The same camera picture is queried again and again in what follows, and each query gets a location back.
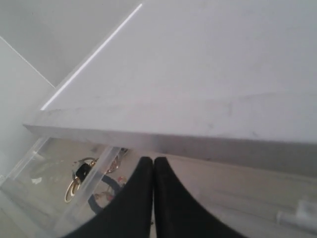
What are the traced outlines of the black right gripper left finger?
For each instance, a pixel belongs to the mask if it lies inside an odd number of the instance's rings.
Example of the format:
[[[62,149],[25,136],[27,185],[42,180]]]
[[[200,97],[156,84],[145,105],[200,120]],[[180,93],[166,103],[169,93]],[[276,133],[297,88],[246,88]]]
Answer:
[[[66,238],[148,238],[153,209],[153,161],[140,158],[124,188],[94,218]]]

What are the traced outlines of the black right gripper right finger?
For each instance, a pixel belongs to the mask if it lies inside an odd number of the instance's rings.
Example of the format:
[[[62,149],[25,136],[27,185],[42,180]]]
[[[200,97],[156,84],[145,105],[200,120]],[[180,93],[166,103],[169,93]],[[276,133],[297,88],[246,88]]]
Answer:
[[[154,160],[154,214],[158,238],[243,238],[189,193],[166,157]]]

